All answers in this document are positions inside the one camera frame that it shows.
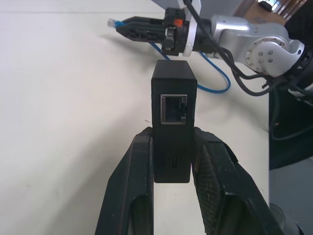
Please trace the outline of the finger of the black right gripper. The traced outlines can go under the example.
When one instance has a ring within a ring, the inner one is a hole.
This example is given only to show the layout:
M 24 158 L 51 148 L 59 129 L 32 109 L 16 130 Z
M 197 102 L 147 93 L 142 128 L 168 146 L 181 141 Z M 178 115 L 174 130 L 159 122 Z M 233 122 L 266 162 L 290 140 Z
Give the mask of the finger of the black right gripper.
M 127 39 L 136 42 L 159 43 L 163 42 L 163 27 L 150 27 L 143 24 L 124 24 L 116 31 Z
M 131 24 L 131 23 L 148 24 L 148 25 L 163 25 L 162 19 L 139 17 L 139 16 L 127 18 L 123 20 L 122 22 L 123 22 L 123 25 Z

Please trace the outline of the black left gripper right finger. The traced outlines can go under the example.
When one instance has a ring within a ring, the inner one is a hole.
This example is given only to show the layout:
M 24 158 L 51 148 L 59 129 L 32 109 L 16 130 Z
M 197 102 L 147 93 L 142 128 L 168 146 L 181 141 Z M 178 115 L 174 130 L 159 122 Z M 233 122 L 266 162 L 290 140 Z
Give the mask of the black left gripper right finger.
M 206 235 L 283 235 L 253 178 L 229 146 L 194 129 L 192 170 Z

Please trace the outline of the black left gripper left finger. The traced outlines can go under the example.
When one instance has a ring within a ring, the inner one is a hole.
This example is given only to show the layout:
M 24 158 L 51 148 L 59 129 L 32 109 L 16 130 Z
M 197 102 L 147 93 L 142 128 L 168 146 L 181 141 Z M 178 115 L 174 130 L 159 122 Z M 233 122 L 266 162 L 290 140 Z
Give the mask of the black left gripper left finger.
M 110 176 L 94 235 L 154 235 L 151 127 L 135 135 Z

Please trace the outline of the small black box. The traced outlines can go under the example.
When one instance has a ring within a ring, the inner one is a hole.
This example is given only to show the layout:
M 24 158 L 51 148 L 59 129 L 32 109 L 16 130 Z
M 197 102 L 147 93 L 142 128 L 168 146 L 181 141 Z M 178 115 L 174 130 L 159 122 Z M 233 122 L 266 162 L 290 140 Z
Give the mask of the small black box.
M 157 61 L 151 79 L 156 183 L 190 181 L 197 84 L 187 61 Z

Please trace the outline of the brown cardboard box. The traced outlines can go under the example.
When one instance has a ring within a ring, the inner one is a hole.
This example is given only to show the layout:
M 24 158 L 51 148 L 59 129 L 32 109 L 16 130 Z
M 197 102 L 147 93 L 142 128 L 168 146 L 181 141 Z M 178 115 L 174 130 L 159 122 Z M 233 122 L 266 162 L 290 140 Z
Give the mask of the brown cardboard box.
M 283 8 L 289 8 L 290 6 L 293 5 L 293 2 L 295 0 L 278 0 L 278 1 L 281 5 L 278 7 L 278 12 L 281 11 L 281 13 L 283 13 L 284 12 Z M 254 0 L 253 4 L 245 12 L 243 18 L 254 24 L 278 23 L 281 25 L 285 25 L 287 19 L 285 19 L 284 16 L 278 14 L 278 12 L 267 11 L 264 7 L 262 7 L 259 4 L 258 0 Z

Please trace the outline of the dark robot torso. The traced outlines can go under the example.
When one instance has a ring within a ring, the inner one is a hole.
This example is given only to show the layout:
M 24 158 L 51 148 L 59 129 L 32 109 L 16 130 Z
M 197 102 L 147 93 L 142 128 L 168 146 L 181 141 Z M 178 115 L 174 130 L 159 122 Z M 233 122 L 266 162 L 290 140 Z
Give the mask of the dark robot torso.
M 303 78 L 289 77 L 292 86 L 304 87 Z M 313 157 L 313 95 L 305 96 L 286 86 L 269 95 L 269 168 L 288 166 Z

